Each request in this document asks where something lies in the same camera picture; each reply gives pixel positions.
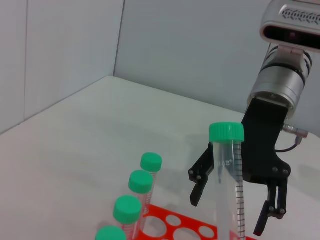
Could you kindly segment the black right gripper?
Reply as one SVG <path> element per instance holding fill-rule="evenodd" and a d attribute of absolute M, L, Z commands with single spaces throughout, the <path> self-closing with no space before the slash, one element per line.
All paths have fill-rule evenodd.
<path fill-rule="evenodd" d="M 288 177 L 291 167 L 276 153 L 276 143 L 282 131 L 288 109 L 260 99 L 253 99 L 242 120 L 244 142 L 242 149 L 243 180 L 267 185 L 268 195 L 253 231 L 261 236 L 270 217 L 281 220 L 287 213 Z M 195 183 L 190 203 L 197 207 L 214 170 L 214 149 L 208 148 L 189 169 L 189 180 Z"/>

